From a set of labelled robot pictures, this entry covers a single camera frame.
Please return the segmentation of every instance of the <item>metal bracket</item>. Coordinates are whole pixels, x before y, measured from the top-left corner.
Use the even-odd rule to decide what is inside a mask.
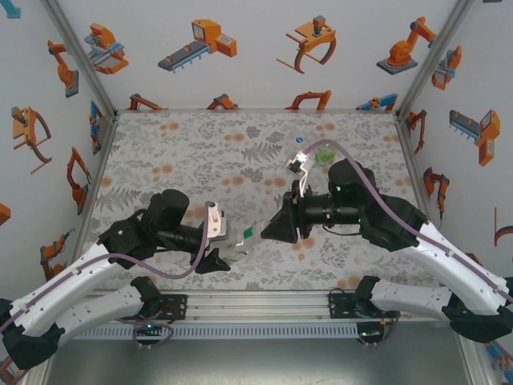
[[[330,293],[328,294],[329,317],[331,319],[354,319],[354,318],[395,318],[397,311],[378,312],[376,314],[363,315],[358,312],[353,301],[353,293]]]
[[[154,318],[155,320],[181,320],[187,313],[187,299],[185,294],[164,294],[162,296],[162,310]],[[138,317],[126,317],[125,319],[140,321]]]

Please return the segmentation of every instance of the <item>small white object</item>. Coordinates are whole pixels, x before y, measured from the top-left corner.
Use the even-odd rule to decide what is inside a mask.
[[[213,206],[208,207],[208,239],[219,237],[222,229],[222,218],[219,205],[214,203]]]
[[[299,170],[297,172],[294,172],[290,170],[290,166],[295,164],[296,162],[299,162],[300,165]],[[287,169],[294,172],[294,174],[301,176],[301,179],[299,180],[299,194],[301,197],[305,195],[306,180],[308,178],[308,172],[312,168],[312,165],[313,159],[311,159],[310,156],[303,153],[303,151],[299,151],[293,159],[287,161]]]

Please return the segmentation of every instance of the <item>plastic bottle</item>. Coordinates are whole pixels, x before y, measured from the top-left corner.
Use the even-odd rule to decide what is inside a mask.
[[[240,231],[239,229],[230,229],[230,235],[220,247],[222,259],[229,265],[246,257],[255,245],[262,242],[261,232],[268,226],[269,221],[259,221],[253,226]]]

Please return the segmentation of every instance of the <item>black mount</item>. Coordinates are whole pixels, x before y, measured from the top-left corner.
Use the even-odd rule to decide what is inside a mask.
[[[359,163],[358,166],[376,187],[374,173]],[[348,160],[331,166],[328,178],[329,193],[313,195],[308,186],[303,197],[299,193],[299,180],[295,180],[291,190],[283,196],[281,210],[261,233],[262,238],[296,243],[299,238],[297,231],[302,238],[307,238],[313,225],[333,227],[360,224],[363,238],[389,251],[418,245],[416,237],[405,231],[379,206]],[[380,194],[380,197],[414,229],[419,230],[427,222],[426,216],[410,202],[384,194]]]
[[[167,251],[183,251],[191,254],[191,265],[197,258],[203,236],[203,224],[191,227],[180,224],[189,206],[188,197],[181,191],[167,189],[153,195],[147,209],[136,211],[128,219],[115,222],[99,236],[99,243],[109,253],[123,253],[140,261],[152,257],[158,248]],[[134,264],[123,259],[111,258],[125,269]],[[219,258],[219,250],[201,260],[196,273],[230,270]]]

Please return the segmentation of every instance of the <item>mounting plate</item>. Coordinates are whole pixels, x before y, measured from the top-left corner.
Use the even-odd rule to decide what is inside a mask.
[[[187,313],[187,295],[185,294],[163,294],[162,311],[155,320],[181,320],[185,319]],[[126,317],[124,319],[140,321],[138,317]]]

